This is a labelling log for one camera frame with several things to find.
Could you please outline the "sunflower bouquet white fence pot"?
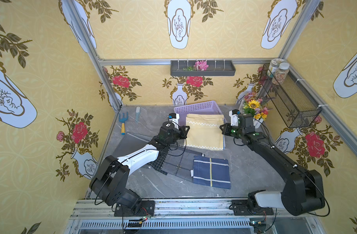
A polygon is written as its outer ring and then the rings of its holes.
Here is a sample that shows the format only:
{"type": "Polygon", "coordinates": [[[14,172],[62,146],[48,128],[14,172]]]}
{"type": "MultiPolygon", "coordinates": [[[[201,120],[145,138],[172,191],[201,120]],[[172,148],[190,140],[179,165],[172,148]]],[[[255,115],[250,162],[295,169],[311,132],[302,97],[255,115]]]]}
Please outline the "sunflower bouquet white fence pot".
{"type": "Polygon", "coordinates": [[[243,113],[252,115],[256,128],[261,126],[269,114],[268,108],[263,104],[263,99],[257,98],[255,92],[249,92],[242,98],[240,108],[243,113]]]}

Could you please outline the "aluminium mounting rail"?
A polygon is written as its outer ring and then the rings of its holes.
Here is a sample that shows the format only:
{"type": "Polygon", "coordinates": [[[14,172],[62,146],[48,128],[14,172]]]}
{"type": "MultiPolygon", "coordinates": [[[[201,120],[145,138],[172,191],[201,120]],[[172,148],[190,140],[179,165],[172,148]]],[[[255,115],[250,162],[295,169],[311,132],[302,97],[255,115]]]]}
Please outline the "aluminium mounting rail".
{"type": "Polygon", "coordinates": [[[78,200],[64,233],[238,228],[264,234],[325,233],[315,216],[293,216],[284,209],[253,214],[243,207],[246,200],[242,198],[143,199],[143,203],[144,208],[131,215],[119,205],[112,208],[104,203],[95,205],[93,200],[78,200]]]}

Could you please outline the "yellow pillowcase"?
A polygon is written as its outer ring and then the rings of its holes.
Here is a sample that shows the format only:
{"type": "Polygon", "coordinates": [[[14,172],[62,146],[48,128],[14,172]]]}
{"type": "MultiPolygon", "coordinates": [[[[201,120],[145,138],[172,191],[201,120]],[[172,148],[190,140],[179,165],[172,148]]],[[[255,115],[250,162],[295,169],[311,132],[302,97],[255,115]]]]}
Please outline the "yellow pillowcase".
{"type": "Polygon", "coordinates": [[[190,127],[187,146],[211,151],[222,151],[224,139],[219,128],[224,124],[224,115],[188,114],[186,125],[190,127]]]}

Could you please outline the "plain grey folded pillowcase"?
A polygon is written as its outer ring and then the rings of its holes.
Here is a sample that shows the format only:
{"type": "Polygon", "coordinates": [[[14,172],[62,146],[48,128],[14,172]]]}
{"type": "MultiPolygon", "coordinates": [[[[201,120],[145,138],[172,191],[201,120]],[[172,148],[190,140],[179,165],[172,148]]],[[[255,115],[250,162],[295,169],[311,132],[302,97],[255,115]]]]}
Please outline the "plain grey folded pillowcase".
{"type": "Polygon", "coordinates": [[[143,148],[153,137],[127,132],[112,152],[115,158],[126,156],[143,148]]]}

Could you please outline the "glass jar white lid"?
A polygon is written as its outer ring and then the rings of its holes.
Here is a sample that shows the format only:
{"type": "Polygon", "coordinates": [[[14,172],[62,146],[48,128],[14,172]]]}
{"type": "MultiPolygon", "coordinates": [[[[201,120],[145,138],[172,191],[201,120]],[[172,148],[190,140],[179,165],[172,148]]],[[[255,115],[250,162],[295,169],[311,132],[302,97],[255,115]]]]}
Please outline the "glass jar white lid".
{"type": "Polygon", "coordinates": [[[288,73],[289,73],[290,64],[287,62],[280,63],[279,67],[276,69],[274,73],[274,77],[272,78],[272,83],[275,85],[283,84],[288,73]]]}

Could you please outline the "black grid pillowcase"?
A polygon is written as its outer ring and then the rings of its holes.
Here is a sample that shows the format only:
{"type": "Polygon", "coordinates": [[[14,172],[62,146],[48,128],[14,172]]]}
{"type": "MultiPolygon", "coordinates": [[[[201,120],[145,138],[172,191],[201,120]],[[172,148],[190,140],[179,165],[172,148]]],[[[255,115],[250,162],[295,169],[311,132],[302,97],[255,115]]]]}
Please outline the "black grid pillowcase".
{"type": "Polygon", "coordinates": [[[154,170],[167,175],[167,172],[163,170],[163,164],[169,152],[168,146],[161,146],[159,144],[151,143],[152,150],[148,150],[148,164],[153,167],[154,170]]]}

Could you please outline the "purple plastic basket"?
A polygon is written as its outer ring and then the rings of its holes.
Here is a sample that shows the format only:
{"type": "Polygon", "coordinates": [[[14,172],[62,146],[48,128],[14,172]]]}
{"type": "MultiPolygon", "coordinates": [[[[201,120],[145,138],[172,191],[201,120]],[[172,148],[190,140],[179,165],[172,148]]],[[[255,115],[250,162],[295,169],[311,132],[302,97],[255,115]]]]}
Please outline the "purple plastic basket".
{"type": "Polygon", "coordinates": [[[215,101],[206,101],[195,104],[177,106],[174,108],[174,112],[179,114],[179,126],[186,124],[187,114],[199,114],[199,115],[222,115],[222,111],[215,101]]]}

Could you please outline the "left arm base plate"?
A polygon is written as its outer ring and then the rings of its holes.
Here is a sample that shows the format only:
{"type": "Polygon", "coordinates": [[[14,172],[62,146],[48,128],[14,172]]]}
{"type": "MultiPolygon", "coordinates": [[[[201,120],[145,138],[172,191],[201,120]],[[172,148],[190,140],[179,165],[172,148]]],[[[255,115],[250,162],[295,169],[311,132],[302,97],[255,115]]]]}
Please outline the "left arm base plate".
{"type": "Polygon", "coordinates": [[[133,208],[117,204],[114,217],[142,217],[154,215],[155,202],[153,200],[142,200],[133,208]]]}

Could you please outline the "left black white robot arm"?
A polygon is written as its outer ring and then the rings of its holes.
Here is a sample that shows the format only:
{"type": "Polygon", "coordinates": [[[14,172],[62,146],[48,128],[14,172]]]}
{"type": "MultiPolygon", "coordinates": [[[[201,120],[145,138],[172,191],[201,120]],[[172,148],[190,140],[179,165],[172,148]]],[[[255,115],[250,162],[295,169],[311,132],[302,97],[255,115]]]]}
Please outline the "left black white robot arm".
{"type": "Polygon", "coordinates": [[[106,157],[98,166],[91,179],[89,188],[109,206],[121,205],[137,213],[141,208],[140,196],[126,189],[128,177],[142,166],[155,161],[160,155],[168,155],[169,148],[178,140],[187,139],[190,127],[178,126],[174,121],[162,124],[158,135],[154,136],[143,147],[122,157],[106,157]]]}

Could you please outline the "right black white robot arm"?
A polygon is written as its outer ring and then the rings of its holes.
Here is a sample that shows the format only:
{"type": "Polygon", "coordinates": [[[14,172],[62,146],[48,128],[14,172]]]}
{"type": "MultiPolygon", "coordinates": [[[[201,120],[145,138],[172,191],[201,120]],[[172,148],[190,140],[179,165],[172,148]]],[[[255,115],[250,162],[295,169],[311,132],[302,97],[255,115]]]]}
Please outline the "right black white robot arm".
{"type": "Polygon", "coordinates": [[[312,213],[327,206],[321,174],[297,165],[262,132],[257,132],[251,114],[232,113],[231,122],[219,127],[224,136],[242,140],[242,144],[264,158],[283,179],[281,192],[252,192],[251,200],[259,207],[285,209],[294,216],[312,213]]]}

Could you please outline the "navy blue striped pillowcase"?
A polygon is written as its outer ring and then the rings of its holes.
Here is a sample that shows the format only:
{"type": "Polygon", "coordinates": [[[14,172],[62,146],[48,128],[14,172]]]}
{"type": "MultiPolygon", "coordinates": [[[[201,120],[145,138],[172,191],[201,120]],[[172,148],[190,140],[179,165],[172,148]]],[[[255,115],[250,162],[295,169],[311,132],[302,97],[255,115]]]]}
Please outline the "navy blue striped pillowcase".
{"type": "Polygon", "coordinates": [[[229,162],[225,159],[194,156],[192,178],[194,184],[231,189],[229,162]]]}

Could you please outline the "grey checked pillowcase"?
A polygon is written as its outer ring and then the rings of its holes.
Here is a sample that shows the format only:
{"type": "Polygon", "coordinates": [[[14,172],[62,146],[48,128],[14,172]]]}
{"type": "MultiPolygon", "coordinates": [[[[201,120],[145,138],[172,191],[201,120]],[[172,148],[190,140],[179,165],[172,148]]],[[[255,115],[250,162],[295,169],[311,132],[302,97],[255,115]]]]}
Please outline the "grey checked pillowcase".
{"type": "Polygon", "coordinates": [[[195,156],[202,157],[203,154],[180,146],[172,147],[163,162],[162,171],[193,182],[192,171],[195,156]]]}

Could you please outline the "pink artificial flower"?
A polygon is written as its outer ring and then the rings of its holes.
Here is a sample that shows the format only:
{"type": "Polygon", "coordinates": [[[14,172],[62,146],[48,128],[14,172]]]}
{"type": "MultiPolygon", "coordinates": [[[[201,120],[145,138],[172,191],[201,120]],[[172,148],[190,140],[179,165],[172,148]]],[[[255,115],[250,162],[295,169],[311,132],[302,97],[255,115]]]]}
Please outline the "pink artificial flower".
{"type": "Polygon", "coordinates": [[[207,64],[207,61],[205,60],[198,60],[194,64],[194,68],[197,71],[206,71],[209,65],[207,64]]]}

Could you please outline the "blue yellow garden fork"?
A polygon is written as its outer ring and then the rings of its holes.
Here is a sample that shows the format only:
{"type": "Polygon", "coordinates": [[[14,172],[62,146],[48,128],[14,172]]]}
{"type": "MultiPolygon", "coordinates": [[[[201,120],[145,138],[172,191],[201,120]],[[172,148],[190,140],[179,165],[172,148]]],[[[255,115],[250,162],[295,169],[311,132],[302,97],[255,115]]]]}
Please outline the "blue yellow garden fork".
{"type": "Polygon", "coordinates": [[[128,120],[128,112],[123,112],[119,114],[119,122],[121,123],[121,134],[126,134],[125,122],[128,120]]]}

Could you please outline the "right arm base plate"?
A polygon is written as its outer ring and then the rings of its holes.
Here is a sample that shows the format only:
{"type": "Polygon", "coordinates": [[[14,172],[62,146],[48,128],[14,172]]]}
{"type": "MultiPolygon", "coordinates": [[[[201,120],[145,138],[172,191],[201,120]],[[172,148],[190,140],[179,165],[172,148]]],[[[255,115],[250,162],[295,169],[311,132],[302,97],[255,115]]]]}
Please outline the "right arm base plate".
{"type": "Polygon", "coordinates": [[[229,210],[233,211],[235,216],[240,215],[274,215],[275,212],[272,208],[264,208],[258,206],[256,203],[241,199],[241,200],[232,200],[229,210]]]}

